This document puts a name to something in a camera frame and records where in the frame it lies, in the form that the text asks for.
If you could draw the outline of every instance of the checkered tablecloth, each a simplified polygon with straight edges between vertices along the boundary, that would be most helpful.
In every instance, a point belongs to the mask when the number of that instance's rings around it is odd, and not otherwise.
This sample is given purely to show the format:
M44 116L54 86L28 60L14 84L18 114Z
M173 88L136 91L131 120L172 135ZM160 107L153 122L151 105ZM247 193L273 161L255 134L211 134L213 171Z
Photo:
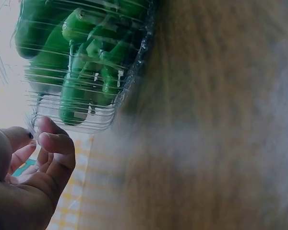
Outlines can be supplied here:
M26 127L21 113L16 113L13 105L9 103L5 89L0 80L0 127L21 126ZM76 168L59 200L57 210L51 220L48 230L75 230L77 229L80 216L80 205L87 171L87 163L90 157L90 149L93 143L93 136L69 132L75 143L76 149ZM27 168L35 163L39 148L32 157L22 165L15 173L22 174Z

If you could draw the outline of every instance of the clear plastic container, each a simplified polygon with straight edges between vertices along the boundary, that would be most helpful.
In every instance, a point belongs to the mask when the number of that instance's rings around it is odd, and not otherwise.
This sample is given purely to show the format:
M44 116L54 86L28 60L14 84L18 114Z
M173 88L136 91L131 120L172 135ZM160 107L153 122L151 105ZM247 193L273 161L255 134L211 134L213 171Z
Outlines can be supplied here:
M66 130L107 129L143 65L155 0L7 0L0 76L34 133L49 116Z

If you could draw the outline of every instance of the human hand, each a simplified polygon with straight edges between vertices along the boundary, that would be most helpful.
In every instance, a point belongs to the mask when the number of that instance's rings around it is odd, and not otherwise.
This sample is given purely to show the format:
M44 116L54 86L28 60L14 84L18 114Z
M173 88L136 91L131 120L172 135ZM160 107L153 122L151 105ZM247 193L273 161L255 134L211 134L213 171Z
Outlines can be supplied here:
M41 150L35 166L13 177L36 149L26 129L0 129L0 230L44 230L75 168L68 134L47 117L37 123Z

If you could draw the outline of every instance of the green chili pepper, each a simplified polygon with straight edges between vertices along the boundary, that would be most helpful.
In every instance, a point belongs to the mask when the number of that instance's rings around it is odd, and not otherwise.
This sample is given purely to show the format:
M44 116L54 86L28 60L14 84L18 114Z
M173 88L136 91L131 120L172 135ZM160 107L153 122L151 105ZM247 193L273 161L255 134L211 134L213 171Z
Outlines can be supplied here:
M73 58L72 70L65 76L60 97L59 117L70 126L79 125L86 120L90 103L85 96L84 82L88 78L85 70L88 65L82 60L82 50L79 48L76 57Z
M25 78L37 92L59 92L68 70L69 44L62 37L61 22L49 35L40 53L29 60Z
M101 10L88 11L77 8L63 24L63 37L68 42L83 43L87 40L90 31L101 23L105 16L105 12Z
M103 78L102 92L106 98L114 99L120 90L119 71L110 66L104 66L101 70Z
M120 40L110 52L107 51L101 52L100 59L111 62L113 64L121 63L124 60L125 55L130 47L132 34L133 34L133 28L131 28L126 33L124 38Z
M56 8L46 0L22 0L14 40L18 54L31 59L43 49L52 30L72 10Z
M141 19L146 12L149 2L147 0L105 0L104 7L113 15Z

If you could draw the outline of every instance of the finger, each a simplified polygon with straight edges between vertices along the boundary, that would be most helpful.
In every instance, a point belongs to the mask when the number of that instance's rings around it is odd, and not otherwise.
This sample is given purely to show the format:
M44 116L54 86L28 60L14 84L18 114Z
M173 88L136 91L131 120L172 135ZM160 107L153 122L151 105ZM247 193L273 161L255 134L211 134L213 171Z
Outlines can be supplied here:
M21 165L23 165L36 149L36 140L32 140L29 145L17 150L12 155L9 173L13 174Z
M73 141L65 134L50 133L40 134L38 141L45 151L54 153L47 174L57 186L55 197L59 199L76 165Z
M0 129L0 131L8 138L11 144L12 152L16 152L22 147L28 145L32 140L32 134L21 127L10 127L7 129Z
M12 159L12 153L31 141L27 130L20 127L0 129L0 181L4 180Z
M41 133L53 133L53 134L65 134L68 136L65 130L57 126L49 117L41 117L36 121L38 127L38 134Z

